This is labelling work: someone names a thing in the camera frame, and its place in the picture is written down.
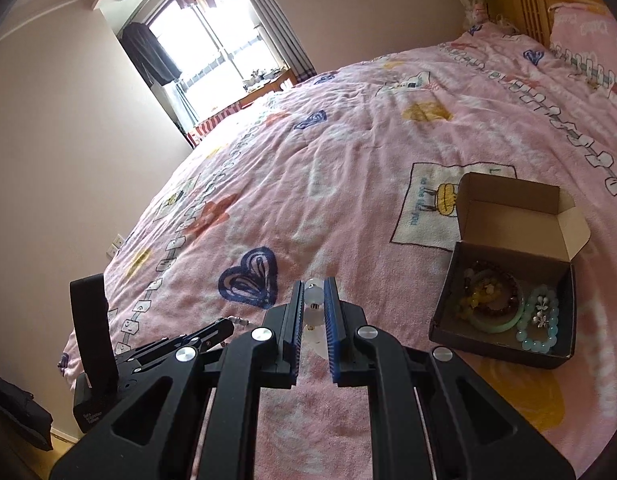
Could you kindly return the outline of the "green jade bangle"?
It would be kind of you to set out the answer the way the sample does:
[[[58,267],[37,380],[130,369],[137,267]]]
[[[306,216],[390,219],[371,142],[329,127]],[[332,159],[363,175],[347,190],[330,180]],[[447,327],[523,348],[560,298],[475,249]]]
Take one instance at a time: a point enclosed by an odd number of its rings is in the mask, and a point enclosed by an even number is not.
[[[463,272],[462,295],[455,307],[458,320],[495,335],[512,330],[523,311],[522,289],[512,275],[492,266]]]

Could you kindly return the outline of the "silver flower jewelry piece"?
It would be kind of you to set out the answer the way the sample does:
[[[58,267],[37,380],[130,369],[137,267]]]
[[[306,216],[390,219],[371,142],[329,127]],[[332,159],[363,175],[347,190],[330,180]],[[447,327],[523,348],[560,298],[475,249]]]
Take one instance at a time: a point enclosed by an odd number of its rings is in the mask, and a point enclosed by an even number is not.
[[[538,295],[534,304],[532,322],[538,328],[548,324],[550,298],[547,295]]]

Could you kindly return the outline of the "black bag on floor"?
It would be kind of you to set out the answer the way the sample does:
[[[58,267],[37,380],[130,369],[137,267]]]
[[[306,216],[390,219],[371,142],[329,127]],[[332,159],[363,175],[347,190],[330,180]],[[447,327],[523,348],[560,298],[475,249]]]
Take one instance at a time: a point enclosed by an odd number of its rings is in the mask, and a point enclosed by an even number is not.
[[[34,396],[0,377],[0,414],[9,420],[14,431],[42,451],[52,451],[52,415],[39,405]]]

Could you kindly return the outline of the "pink printed bed blanket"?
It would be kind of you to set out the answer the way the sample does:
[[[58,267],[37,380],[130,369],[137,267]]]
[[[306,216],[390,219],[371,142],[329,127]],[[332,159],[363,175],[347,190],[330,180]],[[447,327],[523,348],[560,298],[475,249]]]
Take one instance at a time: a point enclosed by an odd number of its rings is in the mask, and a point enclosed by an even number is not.
[[[554,370],[430,341],[470,172],[563,188],[588,224],[575,352]],[[224,349],[297,281],[298,379],[261,391],[252,479],[375,479],[367,389],[330,372],[327,278],[415,364],[432,479],[617,479],[617,94],[550,44],[486,22],[259,100],[176,169],[101,275],[117,356],[235,330],[127,363],[56,479],[200,479]]]

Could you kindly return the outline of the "red striped cloth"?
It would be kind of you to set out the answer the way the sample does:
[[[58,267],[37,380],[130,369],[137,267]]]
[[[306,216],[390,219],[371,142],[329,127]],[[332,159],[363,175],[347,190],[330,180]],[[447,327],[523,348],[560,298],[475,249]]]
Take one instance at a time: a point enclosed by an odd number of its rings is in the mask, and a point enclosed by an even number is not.
[[[238,113],[242,106],[239,102],[235,102],[226,106],[213,116],[196,122],[194,126],[186,132],[187,141],[195,148],[217,125],[227,117]]]

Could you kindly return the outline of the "wooden windowsill desk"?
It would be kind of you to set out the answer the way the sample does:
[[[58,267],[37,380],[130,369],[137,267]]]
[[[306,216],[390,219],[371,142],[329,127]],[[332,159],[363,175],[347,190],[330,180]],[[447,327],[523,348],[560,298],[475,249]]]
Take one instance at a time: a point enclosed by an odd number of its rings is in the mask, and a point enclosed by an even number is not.
[[[267,80],[264,84],[260,84],[258,88],[251,90],[246,96],[243,96],[238,103],[243,110],[250,106],[255,100],[259,99],[261,96],[265,96],[265,94],[269,92],[278,92],[284,90],[284,85],[293,87],[297,84],[298,81],[292,70],[285,70],[280,75],[272,80]]]

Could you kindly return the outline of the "dark hanging garment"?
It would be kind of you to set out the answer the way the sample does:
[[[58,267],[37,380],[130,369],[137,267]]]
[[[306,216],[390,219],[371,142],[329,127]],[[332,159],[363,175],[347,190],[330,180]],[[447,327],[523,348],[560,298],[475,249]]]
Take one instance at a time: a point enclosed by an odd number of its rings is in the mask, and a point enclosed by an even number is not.
[[[180,78],[182,71],[146,24],[128,24],[122,30],[120,43],[149,88],[153,84],[165,86]]]

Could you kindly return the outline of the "window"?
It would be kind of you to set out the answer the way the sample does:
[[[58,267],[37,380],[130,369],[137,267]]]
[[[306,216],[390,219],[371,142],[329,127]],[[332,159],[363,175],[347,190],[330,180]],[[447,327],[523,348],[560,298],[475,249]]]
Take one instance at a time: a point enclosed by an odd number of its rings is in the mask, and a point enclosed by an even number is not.
[[[148,25],[180,70],[178,87],[199,119],[288,69],[251,0],[163,0]]]

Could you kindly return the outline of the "grey striped curtain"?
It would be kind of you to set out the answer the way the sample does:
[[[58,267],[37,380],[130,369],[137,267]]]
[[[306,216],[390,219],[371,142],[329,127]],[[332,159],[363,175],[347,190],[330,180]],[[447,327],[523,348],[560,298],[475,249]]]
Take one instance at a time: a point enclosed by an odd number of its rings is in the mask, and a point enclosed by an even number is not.
[[[316,75],[316,70],[277,0],[250,0],[277,53],[303,82]]]

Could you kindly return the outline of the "pink pillow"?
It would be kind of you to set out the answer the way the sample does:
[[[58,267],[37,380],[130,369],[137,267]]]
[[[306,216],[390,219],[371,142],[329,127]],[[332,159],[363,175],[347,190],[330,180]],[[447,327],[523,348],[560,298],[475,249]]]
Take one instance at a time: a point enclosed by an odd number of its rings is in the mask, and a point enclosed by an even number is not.
[[[576,73],[617,94],[617,21],[605,6],[556,3],[550,49]]]

